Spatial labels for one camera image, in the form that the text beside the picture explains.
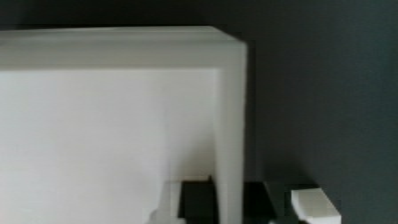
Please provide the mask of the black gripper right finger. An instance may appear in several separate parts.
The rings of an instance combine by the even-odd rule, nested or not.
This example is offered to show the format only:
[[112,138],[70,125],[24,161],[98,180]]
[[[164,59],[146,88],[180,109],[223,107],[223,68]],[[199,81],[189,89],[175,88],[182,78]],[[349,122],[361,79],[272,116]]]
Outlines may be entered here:
[[244,224],[343,224],[343,216],[317,184],[247,182]]

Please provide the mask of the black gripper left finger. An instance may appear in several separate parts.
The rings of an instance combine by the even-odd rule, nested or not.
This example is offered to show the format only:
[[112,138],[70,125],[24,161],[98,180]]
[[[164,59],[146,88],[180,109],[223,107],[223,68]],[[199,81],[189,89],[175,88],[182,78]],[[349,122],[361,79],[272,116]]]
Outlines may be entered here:
[[178,217],[185,224],[219,224],[217,189],[212,178],[182,183]]

